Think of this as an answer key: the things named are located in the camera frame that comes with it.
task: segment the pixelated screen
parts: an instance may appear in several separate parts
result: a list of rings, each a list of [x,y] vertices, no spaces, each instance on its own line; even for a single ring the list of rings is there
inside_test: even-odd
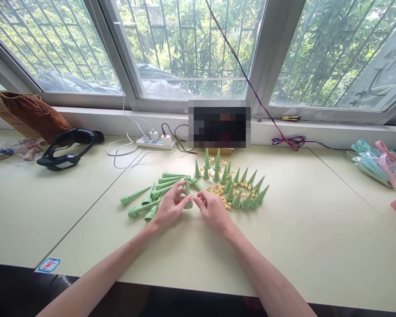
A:
[[[248,147],[250,107],[189,107],[190,147]]]

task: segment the white charger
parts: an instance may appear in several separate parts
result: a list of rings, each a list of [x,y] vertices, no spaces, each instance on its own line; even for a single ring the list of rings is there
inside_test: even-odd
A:
[[[158,142],[158,132],[154,131],[154,129],[150,131],[150,137],[153,142]]]
[[[163,142],[164,145],[171,146],[172,145],[172,136],[168,135],[168,134],[163,135],[161,137],[161,141]]]

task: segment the white power strip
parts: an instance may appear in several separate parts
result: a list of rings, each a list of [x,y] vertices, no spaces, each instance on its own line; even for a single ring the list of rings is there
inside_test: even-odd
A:
[[[138,140],[136,140],[136,145],[138,145],[138,146],[154,147],[154,148],[159,148],[159,149],[163,149],[163,150],[173,150],[175,148],[175,143],[176,143],[176,140],[172,139],[172,145],[164,145],[160,138],[158,139],[157,142],[155,142],[151,139],[150,136],[147,138],[142,136]]]

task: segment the white wall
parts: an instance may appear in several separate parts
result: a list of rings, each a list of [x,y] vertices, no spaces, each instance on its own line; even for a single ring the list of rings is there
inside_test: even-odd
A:
[[[129,119],[123,115],[121,110],[110,109],[87,109],[55,107],[64,118],[73,126],[90,130],[99,130],[107,135],[126,135],[126,125]],[[130,116],[147,120],[162,134],[161,124],[166,122],[172,131],[181,124],[188,124],[187,114],[167,114],[154,112],[134,112],[127,111]],[[316,140],[330,147],[349,148],[358,140],[365,140],[372,146],[378,140],[383,140],[390,148],[396,148],[396,126],[385,125],[347,125],[339,123],[321,122],[285,122],[276,121],[285,137],[301,136],[307,140]],[[145,133],[149,133],[149,126],[140,122]],[[4,120],[0,118],[0,129],[12,129]],[[130,136],[140,136],[141,132],[135,123],[131,122],[128,127]],[[178,134],[184,136],[188,133],[187,127],[178,129]],[[273,137],[280,137],[280,134],[273,123],[267,119],[257,122],[251,120],[251,144],[271,145]],[[321,147],[318,144],[308,143],[306,147]]]

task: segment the black headset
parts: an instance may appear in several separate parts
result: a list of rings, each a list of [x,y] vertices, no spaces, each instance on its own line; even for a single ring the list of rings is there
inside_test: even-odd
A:
[[[104,142],[104,135],[100,131],[87,129],[70,129],[60,134],[56,141],[44,152],[37,163],[46,166],[48,170],[60,171],[74,167],[79,163],[81,157],[88,152],[96,143]],[[54,152],[60,144],[71,146],[73,143],[89,144],[81,153],[67,154],[54,157]]]

